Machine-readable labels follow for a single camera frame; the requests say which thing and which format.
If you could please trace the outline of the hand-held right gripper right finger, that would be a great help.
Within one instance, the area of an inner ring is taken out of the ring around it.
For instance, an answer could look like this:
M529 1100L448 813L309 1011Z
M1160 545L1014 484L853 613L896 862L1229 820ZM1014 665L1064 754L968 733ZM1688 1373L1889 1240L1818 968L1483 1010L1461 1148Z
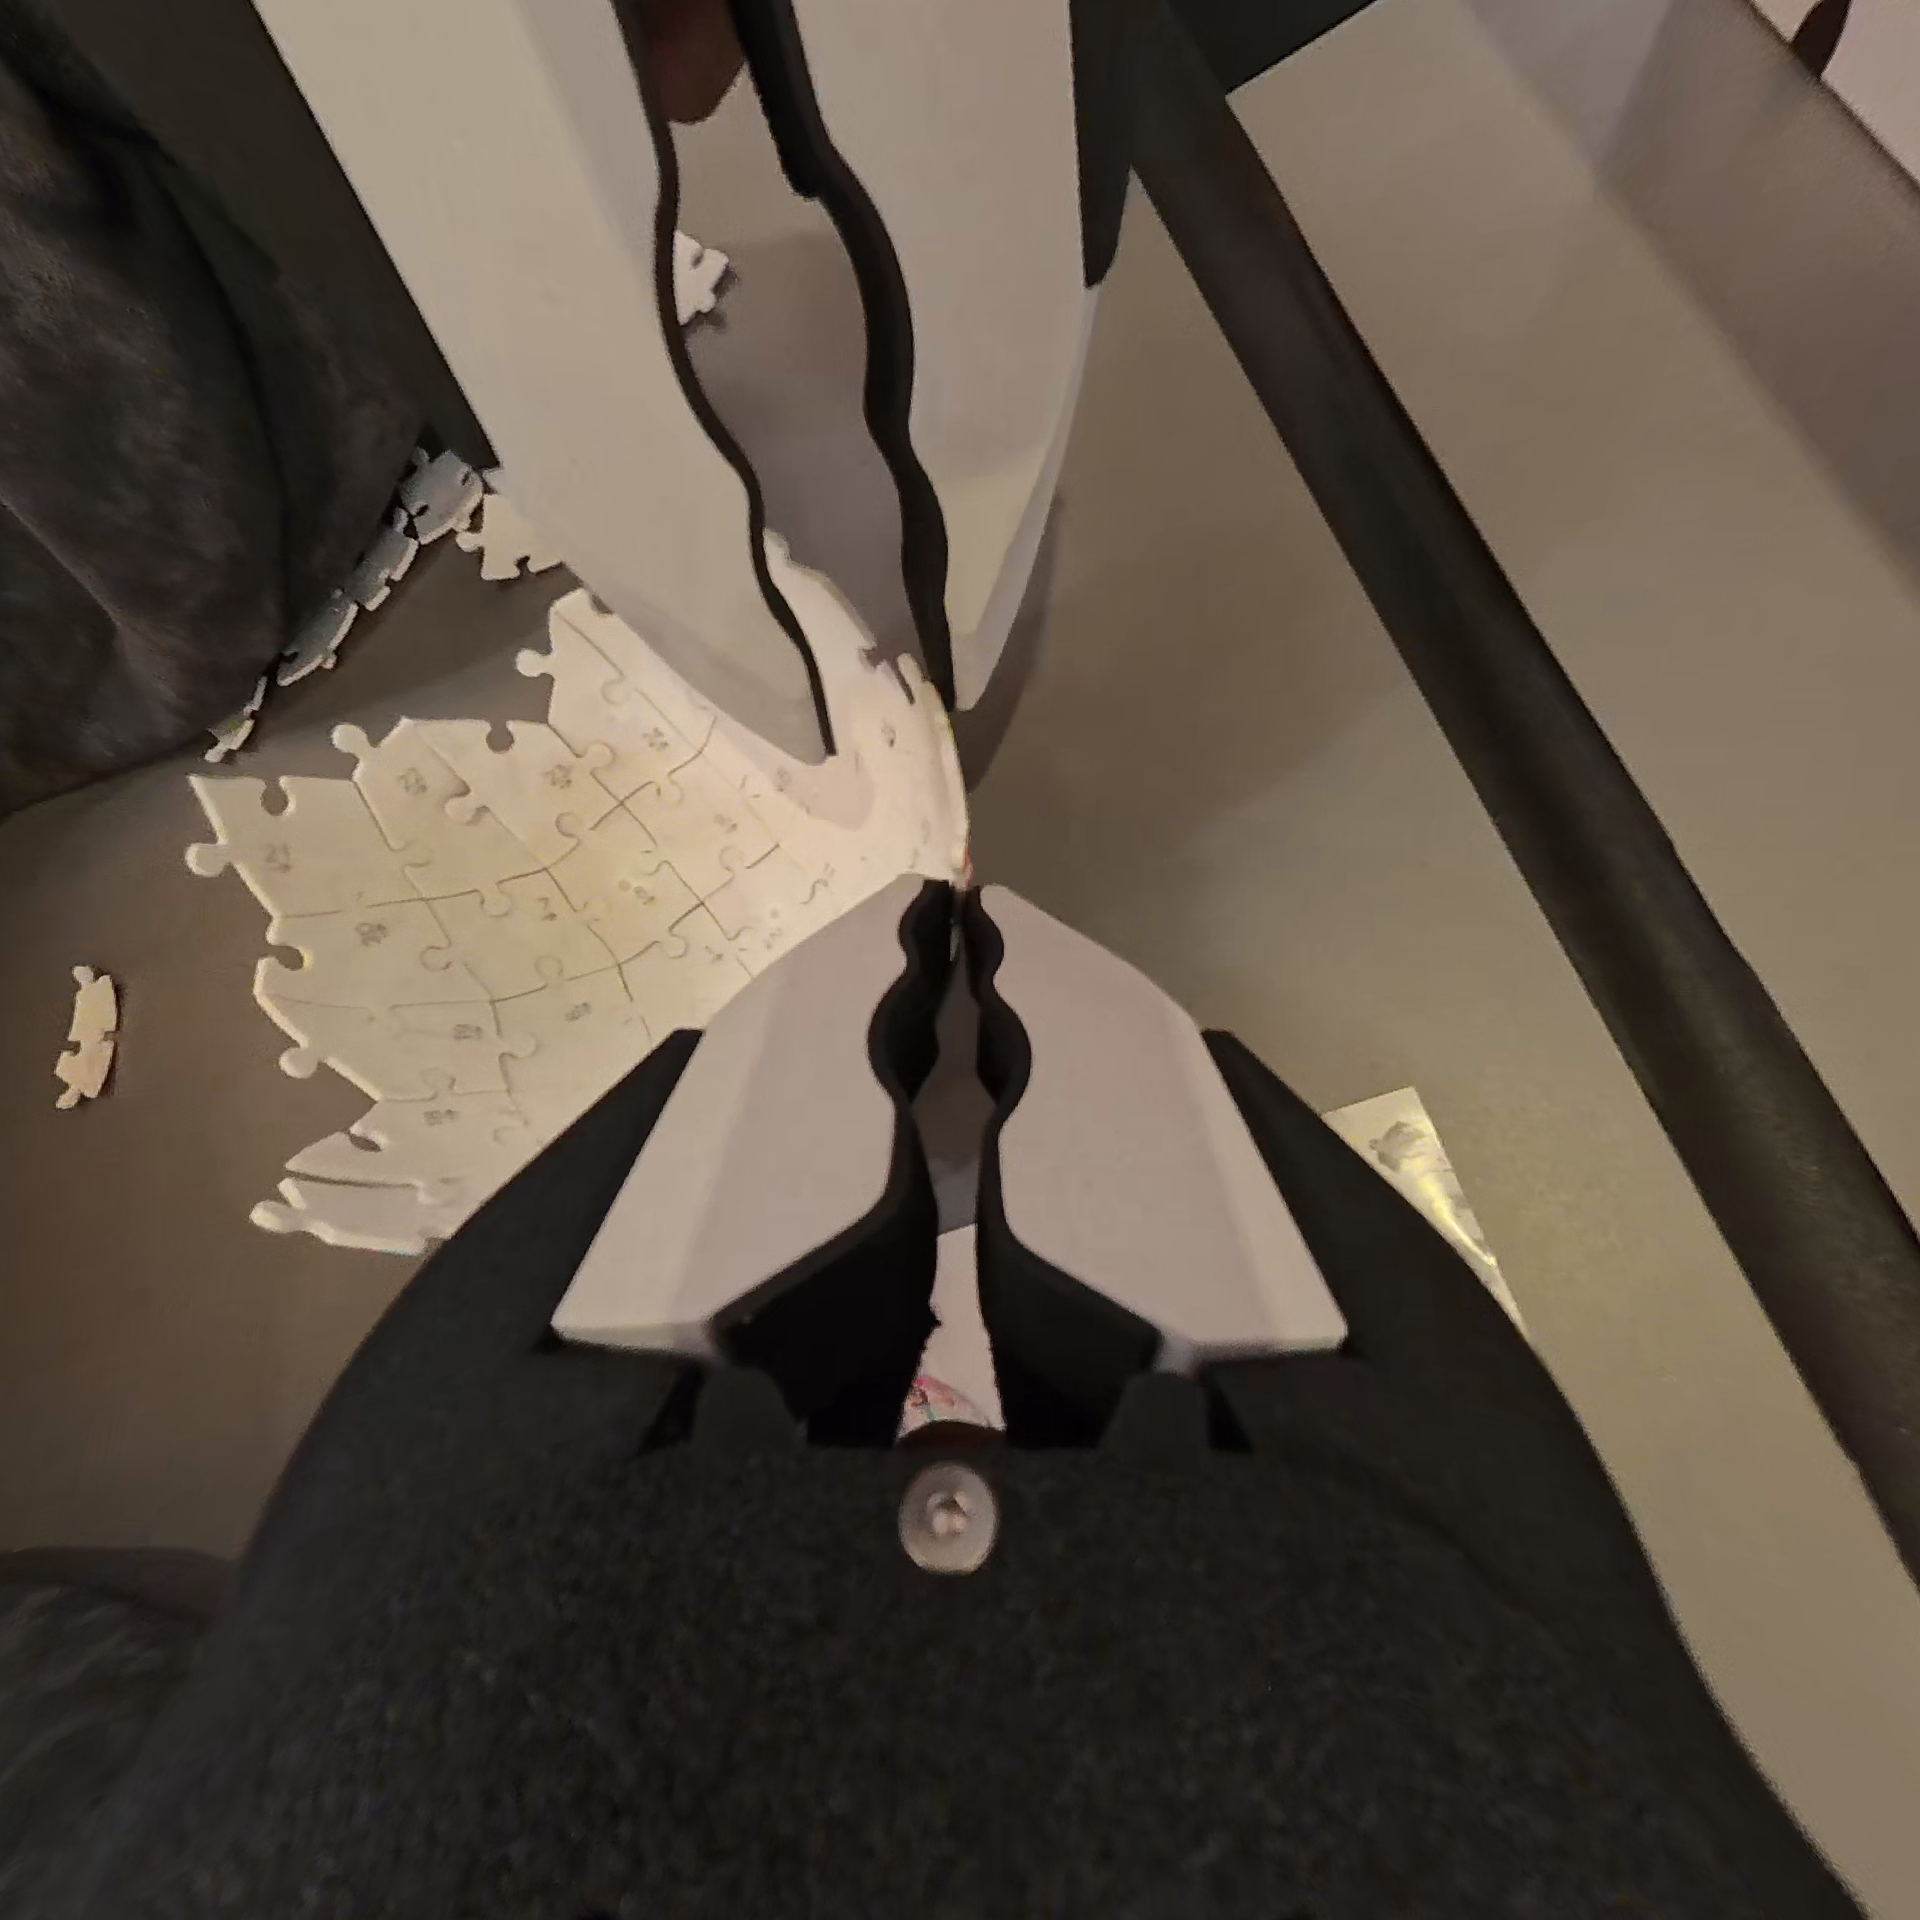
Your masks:
M1347 1323L1202 1029L1128 960L979 884L979 1288L1026 1371L1326 1353Z

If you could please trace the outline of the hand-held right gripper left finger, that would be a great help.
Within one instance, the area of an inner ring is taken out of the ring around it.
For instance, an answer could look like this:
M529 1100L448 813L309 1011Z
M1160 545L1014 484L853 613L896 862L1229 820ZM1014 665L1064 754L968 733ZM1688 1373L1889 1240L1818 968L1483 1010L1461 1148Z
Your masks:
M929 1175L954 895L881 884L806 933L698 1035L553 1330L592 1347L716 1353L754 1307Z

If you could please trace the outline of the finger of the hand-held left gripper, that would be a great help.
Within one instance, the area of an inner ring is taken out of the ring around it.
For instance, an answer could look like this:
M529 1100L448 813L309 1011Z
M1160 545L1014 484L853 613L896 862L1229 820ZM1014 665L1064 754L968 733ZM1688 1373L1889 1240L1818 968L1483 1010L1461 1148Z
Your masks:
M674 304L677 155L609 0L256 9L514 519L726 716L829 754Z
M1093 334L1072 9L756 0L731 27L783 179L853 260L896 593L949 711L975 711L1040 554Z

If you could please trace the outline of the partly built white puzzle ball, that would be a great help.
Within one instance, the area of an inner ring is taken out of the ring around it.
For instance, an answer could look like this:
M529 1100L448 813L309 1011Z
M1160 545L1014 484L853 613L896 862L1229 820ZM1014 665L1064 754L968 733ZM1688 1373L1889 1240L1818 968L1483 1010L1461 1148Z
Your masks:
M282 1077L372 1105L294 1148L256 1231L424 1256L677 1029L896 870L968 882L941 690L770 538L829 761L806 762L564 593L514 673L543 716L334 726L341 778L190 778L178 862L269 914Z

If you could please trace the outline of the pile of loose puzzle pieces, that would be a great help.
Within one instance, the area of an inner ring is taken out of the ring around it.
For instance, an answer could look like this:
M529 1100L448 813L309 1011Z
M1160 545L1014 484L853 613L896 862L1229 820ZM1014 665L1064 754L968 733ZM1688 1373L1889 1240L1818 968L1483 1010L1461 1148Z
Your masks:
M269 690L334 673L353 615L385 613L392 593L417 570L417 554L442 538L457 551L473 551L486 584L507 584L507 579L539 579L564 564L473 462L462 462L457 451L407 451L407 472L393 475L393 498L372 551L325 597L325 613L282 646L282 658L256 678L247 707L209 726L200 761L225 762L247 742Z

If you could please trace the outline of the white puzzle piece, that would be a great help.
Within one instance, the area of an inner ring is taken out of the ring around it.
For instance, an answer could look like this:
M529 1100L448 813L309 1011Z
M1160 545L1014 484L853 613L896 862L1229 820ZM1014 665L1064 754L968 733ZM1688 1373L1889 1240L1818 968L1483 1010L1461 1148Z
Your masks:
M110 1096L112 1077L112 1035L122 1035L122 993L112 974L75 968L75 1023L68 1023L68 1048L55 1061L58 1080L58 1114Z

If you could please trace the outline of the printed instruction sheet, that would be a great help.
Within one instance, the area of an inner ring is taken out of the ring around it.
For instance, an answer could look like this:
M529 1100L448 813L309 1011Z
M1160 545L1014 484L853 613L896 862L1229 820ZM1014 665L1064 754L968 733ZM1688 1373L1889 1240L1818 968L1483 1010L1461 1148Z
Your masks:
M1474 1231L1474 1210L1452 1166L1452 1148L1418 1085L1370 1096L1320 1114L1496 1298L1496 1307L1525 1330L1525 1307ZM935 1338L913 1365L896 1400L896 1443L941 1421L997 1429L997 1381L979 1314L979 1256L975 1256L975 1166L949 1166L941 1195L941 1240L935 1240Z

